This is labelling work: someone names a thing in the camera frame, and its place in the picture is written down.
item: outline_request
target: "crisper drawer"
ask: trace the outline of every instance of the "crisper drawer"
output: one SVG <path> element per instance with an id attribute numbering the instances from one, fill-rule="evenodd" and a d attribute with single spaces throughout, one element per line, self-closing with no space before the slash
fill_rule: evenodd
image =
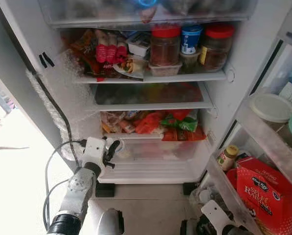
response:
<path id="1" fill-rule="evenodd" d="M 87 111 L 212 108 L 204 83 L 92 84 Z"/>
<path id="2" fill-rule="evenodd" d="M 145 137 L 121 139 L 122 149 L 116 153 L 114 161 L 132 160 L 175 160 L 186 161 L 194 157 L 195 141 L 161 141 Z"/>
<path id="3" fill-rule="evenodd" d="M 163 22 L 191 23 L 248 19 L 257 0 L 39 0 L 53 27 L 150 29 Z"/>

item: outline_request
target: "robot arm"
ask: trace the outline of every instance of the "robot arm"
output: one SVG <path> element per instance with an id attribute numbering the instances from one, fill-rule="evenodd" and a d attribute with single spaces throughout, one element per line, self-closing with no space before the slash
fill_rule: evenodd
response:
<path id="1" fill-rule="evenodd" d="M 118 142 L 113 142 L 106 151 L 106 141 L 88 138 L 82 168 L 68 181 L 67 192 L 64 196 L 59 212 L 54 217 L 47 234 L 50 235 L 78 235 L 88 209 L 88 200 L 95 188 L 97 177 L 104 168 L 114 165 L 109 161 L 113 157 Z M 99 225 L 98 235 L 120 235 L 124 233 L 122 212 L 109 209 L 103 213 Z"/>

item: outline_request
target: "blue yogurt container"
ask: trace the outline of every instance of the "blue yogurt container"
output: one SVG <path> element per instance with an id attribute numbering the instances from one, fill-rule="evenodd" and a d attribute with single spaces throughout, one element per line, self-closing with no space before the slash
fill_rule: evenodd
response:
<path id="1" fill-rule="evenodd" d="M 183 27 L 181 29 L 181 52 L 186 55 L 195 54 L 203 28 L 200 25 Z"/>

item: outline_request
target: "bottle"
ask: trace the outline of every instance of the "bottle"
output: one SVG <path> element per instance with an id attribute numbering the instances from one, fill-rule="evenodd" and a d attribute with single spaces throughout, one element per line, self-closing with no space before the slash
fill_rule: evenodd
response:
<path id="1" fill-rule="evenodd" d="M 223 171 L 228 171 L 234 165 L 239 152 L 238 147 L 229 145 L 218 157 L 218 163 Z"/>

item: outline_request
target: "white container lid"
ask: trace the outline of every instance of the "white container lid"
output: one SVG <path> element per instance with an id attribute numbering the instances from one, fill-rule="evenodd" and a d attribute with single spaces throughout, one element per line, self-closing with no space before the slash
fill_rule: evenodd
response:
<path id="1" fill-rule="evenodd" d="M 250 107 L 260 118 L 271 122 L 287 122 L 292 115 L 292 103 L 275 94 L 254 96 Z"/>

